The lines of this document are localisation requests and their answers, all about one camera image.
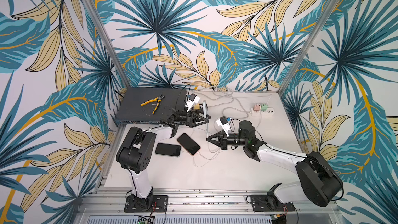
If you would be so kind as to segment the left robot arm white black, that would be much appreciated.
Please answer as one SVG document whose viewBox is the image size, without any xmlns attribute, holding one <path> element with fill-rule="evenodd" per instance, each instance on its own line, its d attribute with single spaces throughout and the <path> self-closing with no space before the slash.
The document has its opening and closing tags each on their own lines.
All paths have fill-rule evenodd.
<svg viewBox="0 0 398 224">
<path fill-rule="evenodd" d="M 127 203 L 139 205 L 143 208 L 152 206 L 153 186 L 149 182 L 148 167 L 155 145 L 155 129 L 170 127 L 172 129 L 170 137 L 173 138 L 180 125 L 190 128 L 208 124 L 211 116 L 207 113 L 207 108 L 202 110 L 178 111 L 173 113 L 168 119 L 161 120 L 160 124 L 153 129 L 143 130 L 139 127 L 131 127 L 124 138 L 116 154 L 116 161 L 121 167 L 131 175 L 132 193 L 127 199 Z"/>
</svg>

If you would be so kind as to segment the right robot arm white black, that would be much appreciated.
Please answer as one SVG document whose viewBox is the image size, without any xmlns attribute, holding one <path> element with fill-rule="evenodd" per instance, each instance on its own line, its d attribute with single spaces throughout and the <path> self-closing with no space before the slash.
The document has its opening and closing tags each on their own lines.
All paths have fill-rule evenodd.
<svg viewBox="0 0 398 224">
<path fill-rule="evenodd" d="M 265 200 L 257 201 L 272 210 L 283 204 L 307 201 L 326 207 L 331 201 L 339 200 L 336 196 L 339 192 L 344 192 L 342 180 L 320 153 L 296 153 L 271 146 L 248 120 L 239 122 L 237 133 L 222 130 L 206 140 L 221 150 L 241 146 L 248 158 L 273 164 L 297 176 L 298 180 L 293 183 L 275 184 L 266 193 Z"/>
</svg>

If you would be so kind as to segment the pink case phone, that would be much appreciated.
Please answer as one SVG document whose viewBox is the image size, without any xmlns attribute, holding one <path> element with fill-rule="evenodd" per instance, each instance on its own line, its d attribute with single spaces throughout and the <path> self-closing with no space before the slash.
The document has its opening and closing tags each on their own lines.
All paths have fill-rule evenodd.
<svg viewBox="0 0 398 224">
<path fill-rule="evenodd" d="M 200 145 L 186 133 L 179 136 L 177 141 L 191 155 L 195 155 L 201 149 Z"/>
</svg>

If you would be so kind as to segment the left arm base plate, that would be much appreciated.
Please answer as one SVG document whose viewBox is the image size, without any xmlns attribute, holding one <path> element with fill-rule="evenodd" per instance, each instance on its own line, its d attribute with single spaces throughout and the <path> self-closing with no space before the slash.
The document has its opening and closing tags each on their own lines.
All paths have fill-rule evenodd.
<svg viewBox="0 0 398 224">
<path fill-rule="evenodd" d="M 165 213 L 168 209 L 169 196 L 154 195 L 147 199 L 141 199 L 135 195 L 129 195 L 126 198 L 124 206 L 125 213 Z"/>
</svg>

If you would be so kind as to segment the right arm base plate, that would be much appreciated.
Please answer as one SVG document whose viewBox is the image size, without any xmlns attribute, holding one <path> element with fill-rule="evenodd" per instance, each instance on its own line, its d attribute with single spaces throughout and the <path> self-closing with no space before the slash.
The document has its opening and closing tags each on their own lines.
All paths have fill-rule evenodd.
<svg viewBox="0 0 398 224">
<path fill-rule="evenodd" d="M 292 203 L 281 203 L 270 195 L 249 195 L 247 200 L 254 212 L 294 212 Z"/>
</svg>

